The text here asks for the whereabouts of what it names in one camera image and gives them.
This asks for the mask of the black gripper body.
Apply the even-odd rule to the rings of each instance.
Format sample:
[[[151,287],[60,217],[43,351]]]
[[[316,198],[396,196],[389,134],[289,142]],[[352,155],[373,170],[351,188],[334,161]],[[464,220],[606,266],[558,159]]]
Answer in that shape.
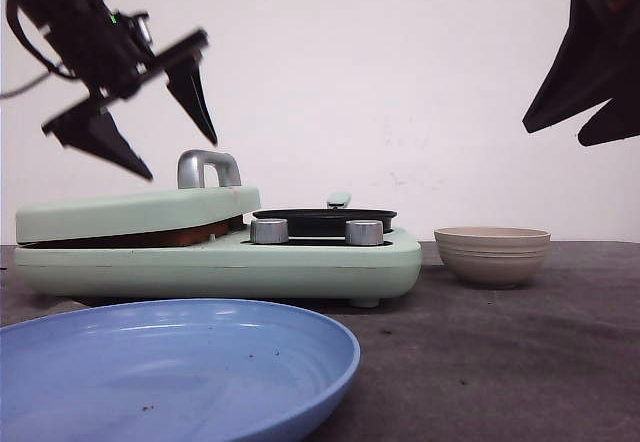
[[[41,0],[40,25],[48,26],[47,42],[64,65],[84,83],[89,97],[47,122],[71,115],[105,112],[115,99],[129,99],[144,83],[208,45],[198,29],[156,54],[146,32],[146,13],[112,13],[102,0]]]

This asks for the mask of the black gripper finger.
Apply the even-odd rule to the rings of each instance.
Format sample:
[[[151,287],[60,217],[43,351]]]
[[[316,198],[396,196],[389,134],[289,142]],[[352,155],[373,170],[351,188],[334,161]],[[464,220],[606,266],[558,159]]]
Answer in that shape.
[[[190,54],[169,68],[167,89],[191,118],[200,132],[213,144],[218,138],[206,106],[200,77],[200,56]]]
[[[619,95],[607,102],[581,128],[578,140],[594,146],[639,135],[639,96]]]
[[[71,115],[54,122],[54,135],[63,146],[101,158],[146,180],[153,175],[122,137],[109,112]]]
[[[567,31],[523,123],[536,132],[631,93],[639,96],[639,0],[570,0]]]

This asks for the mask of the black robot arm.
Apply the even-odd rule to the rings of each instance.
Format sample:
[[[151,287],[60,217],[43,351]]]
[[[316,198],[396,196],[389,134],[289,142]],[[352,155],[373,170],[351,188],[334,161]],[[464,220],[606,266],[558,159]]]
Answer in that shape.
[[[199,130],[217,141],[199,73],[207,34],[198,29],[160,53],[152,50],[138,12],[111,11],[103,0],[6,0],[6,20],[21,45],[49,72],[81,81],[88,97],[46,122],[42,130],[73,147],[144,179],[152,174],[119,133],[108,111],[134,96],[160,73],[167,88]]]

